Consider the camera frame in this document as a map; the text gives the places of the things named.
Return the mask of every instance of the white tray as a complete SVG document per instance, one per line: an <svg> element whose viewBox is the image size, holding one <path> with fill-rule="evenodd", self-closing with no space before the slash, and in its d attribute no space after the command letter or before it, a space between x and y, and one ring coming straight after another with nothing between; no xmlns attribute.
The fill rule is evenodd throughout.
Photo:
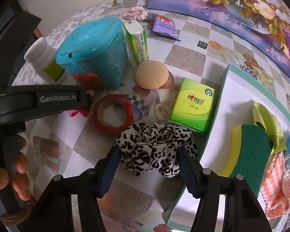
<svg viewBox="0 0 290 232"><path fill-rule="evenodd" d="M231 129L241 124L253 124L252 108L255 102L263 104L277 117L285 139L290 134L290 113L274 95L245 72L236 66L229 65L223 74L221 88L205 149L199 154L203 168L210 168L216 173L220 173L227 161L231 144ZM258 200L264 207L261 196ZM224 204L225 198L222 195L216 231L222 230ZM169 207L164 214L167 225L182 231L190 231L198 205L199 200L194 199L184 187L173 206Z"/></svg>

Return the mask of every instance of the pink cloth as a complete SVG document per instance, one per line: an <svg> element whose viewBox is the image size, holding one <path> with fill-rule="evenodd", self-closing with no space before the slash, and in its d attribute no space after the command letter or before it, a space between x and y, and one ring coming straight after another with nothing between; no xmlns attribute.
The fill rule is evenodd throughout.
<svg viewBox="0 0 290 232"><path fill-rule="evenodd" d="M138 20L138 21L150 21L147 12L142 5L136 4L133 5L132 8L128 9L126 13L124 13L124 19L128 20Z"/></svg>
<svg viewBox="0 0 290 232"><path fill-rule="evenodd" d="M276 153L265 174L260 191L266 204L265 215L274 219L290 211L290 178L285 180L284 154Z"/></svg>

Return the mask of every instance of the teal plastic container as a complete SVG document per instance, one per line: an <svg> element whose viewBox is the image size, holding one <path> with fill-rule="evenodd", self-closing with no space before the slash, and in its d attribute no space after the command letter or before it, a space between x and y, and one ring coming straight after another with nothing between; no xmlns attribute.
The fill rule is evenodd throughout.
<svg viewBox="0 0 290 232"><path fill-rule="evenodd" d="M117 89L128 62L123 23L103 18L77 27L57 50L55 60L87 89Z"/></svg>

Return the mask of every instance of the red tape roll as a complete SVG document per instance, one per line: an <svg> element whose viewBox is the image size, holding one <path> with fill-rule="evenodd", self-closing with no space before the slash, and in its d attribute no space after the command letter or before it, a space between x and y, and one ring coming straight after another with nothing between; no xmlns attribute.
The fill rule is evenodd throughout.
<svg viewBox="0 0 290 232"><path fill-rule="evenodd" d="M126 119L122 126L120 127L112 127L109 125L104 125L100 120L99 116L103 116L103 112L105 108L111 104L119 103L125 109L126 112ZM117 135L123 131L125 131L129 126L133 125L134 123L134 115L132 106L129 102L129 99L122 94L108 94L101 98L93 108L93 122L95 126L102 132L110 134L110 135Z"/></svg>

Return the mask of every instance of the black handle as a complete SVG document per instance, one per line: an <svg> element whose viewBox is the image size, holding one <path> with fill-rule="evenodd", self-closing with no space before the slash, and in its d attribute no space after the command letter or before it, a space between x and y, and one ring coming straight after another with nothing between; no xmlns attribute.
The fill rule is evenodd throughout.
<svg viewBox="0 0 290 232"><path fill-rule="evenodd" d="M0 90L0 126L90 105L84 86L31 85Z"/></svg>

